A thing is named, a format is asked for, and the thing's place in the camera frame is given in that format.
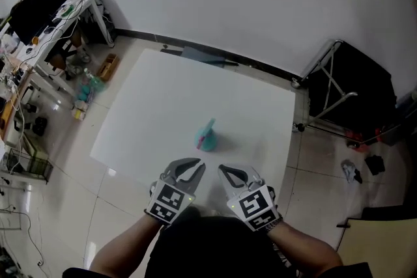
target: forearm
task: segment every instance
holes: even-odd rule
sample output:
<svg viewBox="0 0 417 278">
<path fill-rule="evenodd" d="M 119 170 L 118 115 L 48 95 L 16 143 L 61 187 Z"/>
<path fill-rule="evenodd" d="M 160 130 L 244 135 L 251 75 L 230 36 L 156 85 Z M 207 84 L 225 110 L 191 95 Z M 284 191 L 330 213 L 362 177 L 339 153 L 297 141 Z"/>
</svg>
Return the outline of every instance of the forearm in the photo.
<svg viewBox="0 0 417 278">
<path fill-rule="evenodd" d="M 291 264 L 313 277 L 343 265 L 339 255 L 327 243 L 308 236 L 284 222 L 270 230 L 268 236 Z"/>
<path fill-rule="evenodd" d="M 111 278 L 127 278 L 137 269 L 161 223 L 145 214 L 128 230 L 107 243 L 95 256 L 90 270 Z"/>
</svg>

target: cardboard box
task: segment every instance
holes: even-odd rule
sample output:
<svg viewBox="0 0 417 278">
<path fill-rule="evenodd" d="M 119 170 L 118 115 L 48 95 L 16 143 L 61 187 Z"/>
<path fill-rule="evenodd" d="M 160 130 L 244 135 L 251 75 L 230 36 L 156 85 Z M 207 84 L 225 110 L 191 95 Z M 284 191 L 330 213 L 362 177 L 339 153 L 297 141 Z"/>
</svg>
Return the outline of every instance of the cardboard box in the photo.
<svg viewBox="0 0 417 278">
<path fill-rule="evenodd" d="M 109 81 L 116 70 L 116 67 L 119 63 L 120 59 L 114 53 L 110 53 L 103 64 L 101 65 L 100 69 L 97 72 L 97 76 L 102 81 Z"/>
</svg>

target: teal object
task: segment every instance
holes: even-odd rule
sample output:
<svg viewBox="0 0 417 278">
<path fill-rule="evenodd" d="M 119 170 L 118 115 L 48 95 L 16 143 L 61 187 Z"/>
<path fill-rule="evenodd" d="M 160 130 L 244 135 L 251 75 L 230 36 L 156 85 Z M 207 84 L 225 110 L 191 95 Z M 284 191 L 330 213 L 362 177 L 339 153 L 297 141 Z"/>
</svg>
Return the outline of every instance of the teal object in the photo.
<svg viewBox="0 0 417 278">
<path fill-rule="evenodd" d="M 88 96 L 84 93 L 79 93 L 78 94 L 78 99 L 81 101 L 87 101 Z"/>
<path fill-rule="evenodd" d="M 87 94 L 87 95 L 90 94 L 90 92 L 91 92 L 90 87 L 88 87 L 87 85 L 83 85 L 81 87 L 81 90 L 83 91 L 84 94 Z"/>
<path fill-rule="evenodd" d="M 215 121 L 216 119 L 212 118 L 204 128 L 198 129 L 194 137 L 194 145 L 197 147 L 197 149 L 209 152 L 216 148 L 217 136 L 212 129 Z"/>
</svg>

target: metal frame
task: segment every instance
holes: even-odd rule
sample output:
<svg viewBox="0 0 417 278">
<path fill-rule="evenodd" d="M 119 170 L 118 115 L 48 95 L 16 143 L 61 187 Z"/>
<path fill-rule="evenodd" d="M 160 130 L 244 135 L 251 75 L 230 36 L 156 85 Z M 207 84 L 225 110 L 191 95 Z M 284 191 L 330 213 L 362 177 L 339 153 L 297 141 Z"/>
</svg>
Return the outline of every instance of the metal frame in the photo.
<svg viewBox="0 0 417 278">
<path fill-rule="evenodd" d="M 349 93 L 345 93 L 341 87 L 338 85 L 338 83 L 336 83 L 335 79 L 332 77 L 333 74 L 333 58 L 334 58 L 334 52 L 336 51 L 337 46 L 340 46 L 340 44 L 345 43 L 342 40 L 335 40 L 333 42 L 333 44 L 327 49 L 327 51 L 323 54 L 323 56 L 320 57 L 320 59 L 314 64 L 314 66 L 311 68 L 311 70 L 300 80 L 298 81 L 297 79 L 293 78 L 293 82 L 291 83 L 291 86 L 295 89 L 298 89 L 301 87 L 302 83 L 304 80 L 306 80 L 308 78 L 308 76 L 317 68 L 319 68 L 319 70 L 322 70 L 326 76 L 328 77 L 328 89 L 327 89 L 327 95 L 326 95 L 326 101 L 324 103 L 324 107 L 323 107 L 323 111 L 321 113 L 319 113 L 316 117 L 313 117 L 311 119 L 309 119 L 306 123 L 293 123 L 293 132 L 303 132 L 306 128 L 311 128 L 314 130 L 320 130 L 323 132 L 327 132 L 330 133 L 332 135 L 335 135 L 337 137 L 341 137 L 344 139 L 347 139 L 351 142 L 354 142 L 356 145 L 362 145 L 370 140 L 374 140 L 384 134 L 386 134 L 387 132 L 390 132 L 394 129 L 396 129 L 400 124 L 398 124 L 397 126 L 394 126 L 393 128 L 390 128 L 389 130 L 383 131 L 380 134 L 370 138 L 370 139 L 366 139 L 363 141 L 357 140 L 357 139 L 353 139 L 350 137 L 347 137 L 345 135 L 341 135 L 340 133 L 337 132 L 333 132 L 331 130 L 327 130 L 327 129 L 323 129 L 323 128 L 319 128 L 317 126 L 313 126 L 311 125 L 312 123 L 314 123 L 316 120 L 320 119 L 321 117 L 323 117 L 324 115 L 326 115 L 329 111 L 333 110 L 334 108 L 336 108 L 339 104 L 342 104 L 344 101 L 346 101 L 348 98 L 352 97 L 352 96 L 358 96 L 357 92 L 349 92 Z M 329 55 L 329 53 L 332 53 L 330 56 L 330 59 L 328 61 L 330 61 L 330 73 L 328 73 L 328 71 L 324 68 L 324 66 L 327 64 L 323 64 L 323 60 Z M 336 101 L 334 104 L 332 104 L 330 107 L 327 107 L 327 103 L 328 103 L 328 97 L 330 94 L 330 88 L 332 86 L 332 84 L 335 86 L 335 88 L 338 90 L 338 92 L 341 94 L 341 98 Z"/>
</svg>

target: bottle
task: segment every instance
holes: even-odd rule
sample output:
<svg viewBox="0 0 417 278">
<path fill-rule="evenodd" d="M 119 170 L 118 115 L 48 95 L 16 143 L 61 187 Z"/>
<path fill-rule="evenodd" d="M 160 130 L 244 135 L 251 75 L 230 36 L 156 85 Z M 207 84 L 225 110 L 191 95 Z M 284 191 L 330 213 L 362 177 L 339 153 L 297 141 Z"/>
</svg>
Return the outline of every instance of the bottle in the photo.
<svg viewBox="0 0 417 278">
<path fill-rule="evenodd" d="M 88 68 L 84 68 L 85 76 L 90 79 L 90 86 L 96 91 L 101 92 L 104 89 L 104 82 L 98 77 L 92 74 Z"/>
</svg>

